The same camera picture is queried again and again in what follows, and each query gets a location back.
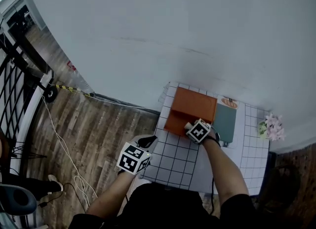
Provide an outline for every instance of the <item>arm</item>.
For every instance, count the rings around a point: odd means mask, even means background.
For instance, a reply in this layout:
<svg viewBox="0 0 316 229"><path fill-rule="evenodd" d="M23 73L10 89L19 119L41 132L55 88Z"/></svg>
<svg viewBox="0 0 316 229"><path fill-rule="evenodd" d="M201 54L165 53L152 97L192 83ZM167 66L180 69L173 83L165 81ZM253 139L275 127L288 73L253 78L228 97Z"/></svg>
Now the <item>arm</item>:
<svg viewBox="0 0 316 229"><path fill-rule="evenodd" d="M86 214L103 219L116 217L135 176L128 172L120 173L111 186L89 206Z"/></svg>
<svg viewBox="0 0 316 229"><path fill-rule="evenodd" d="M215 138L212 131L209 135ZM220 204L222 205L227 199L237 194L249 195L239 168L222 151L219 145L210 139L205 139L203 145L212 166Z"/></svg>

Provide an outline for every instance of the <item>cardboard box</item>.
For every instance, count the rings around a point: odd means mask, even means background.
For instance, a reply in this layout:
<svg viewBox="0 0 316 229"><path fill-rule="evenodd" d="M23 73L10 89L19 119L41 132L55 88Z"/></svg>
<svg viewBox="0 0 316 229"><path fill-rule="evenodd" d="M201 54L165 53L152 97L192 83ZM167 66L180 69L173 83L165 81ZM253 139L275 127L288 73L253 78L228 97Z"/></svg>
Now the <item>cardboard box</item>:
<svg viewBox="0 0 316 229"><path fill-rule="evenodd" d="M184 126L202 118L207 123L215 119L217 99L181 87L177 88L165 130L186 137Z"/></svg>

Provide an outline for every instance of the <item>floor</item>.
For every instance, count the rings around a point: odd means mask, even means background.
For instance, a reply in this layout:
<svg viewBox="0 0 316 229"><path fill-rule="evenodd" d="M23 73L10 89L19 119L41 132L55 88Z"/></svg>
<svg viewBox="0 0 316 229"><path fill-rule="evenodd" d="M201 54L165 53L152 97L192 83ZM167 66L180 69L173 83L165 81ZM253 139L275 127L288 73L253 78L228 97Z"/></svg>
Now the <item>floor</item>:
<svg viewBox="0 0 316 229"><path fill-rule="evenodd" d="M301 228L306 228L316 214L316 144L278 155L276 166L284 164L297 167L301 185L294 202L283 215L299 221Z"/></svg>
<svg viewBox="0 0 316 229"><path fill-rule="evenodd" d="M27 33L27 38L55 72L55 83L75 86L68 58L59 47L50 31L40 31L36 26ZM79 172L101 194L115 179L118 168L116 160L123 144L138 134L152 134L158 116L141 110L116 106L86 98L68 90L59 90L56 100L49 104L57 132L65 139L70 154ZM48 174L59 181L74 184L75 170L65 155L53 132L47 110L42 105L32 130L32 151L47 156L46 159L30 160L30 177L46 180ZM82 195L77 191L81 202ZM92 191L87 192L90 200ZM43 198L51 200L59 194ZM210 194L200 193L203 206L211 210ZM214 198L215 212L219 216L219 201ZM63 195L37 210L38 217L51 228L68 228L73 215L83 209L71 186L66 185Z"/></svg>

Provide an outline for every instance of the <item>person's leg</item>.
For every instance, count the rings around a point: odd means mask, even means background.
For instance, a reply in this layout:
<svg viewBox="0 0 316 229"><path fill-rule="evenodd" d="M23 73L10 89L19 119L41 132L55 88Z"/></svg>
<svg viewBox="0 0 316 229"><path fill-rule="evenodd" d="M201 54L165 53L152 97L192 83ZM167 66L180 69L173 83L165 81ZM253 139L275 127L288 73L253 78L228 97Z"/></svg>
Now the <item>person's leg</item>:
<svg viewBox="0 0 316 229"><path fill-rule="evenodd" d="M2 176L2 182L4 184L16 185L26 188L35 196L36 200L40 200L49 192L57 192L62 190L57 182L25 178L23 176L17 176L10 173Z"/></svg>
<svg viewBox="0 0 316 229"><path fill-rule="evenodd" d="M58 185L60 186L60 190L59 191L64 191L64 186L57 180L56 176L54 175L48 175L48 179L51 181L51 182L56 182L58 183Z"/></svg>

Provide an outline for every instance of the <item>black shirt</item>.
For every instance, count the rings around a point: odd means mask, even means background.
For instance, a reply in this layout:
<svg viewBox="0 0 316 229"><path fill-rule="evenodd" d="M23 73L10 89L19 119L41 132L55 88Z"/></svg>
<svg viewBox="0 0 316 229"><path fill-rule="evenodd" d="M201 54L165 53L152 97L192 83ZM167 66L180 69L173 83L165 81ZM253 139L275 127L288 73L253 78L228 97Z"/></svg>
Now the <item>black shirt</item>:
<svg viewBox="0 0 316 229"><path fill-rule="evenodd" d="M220 219L210 216L197 192L166 190L164 185L144 184L138 187L125 205L122 214L104 220L88 214L75 215L74 228L155 228L194 226L212 228L250 228L255 225L255 209L248 195L231 197L221 207Z"/></svg>

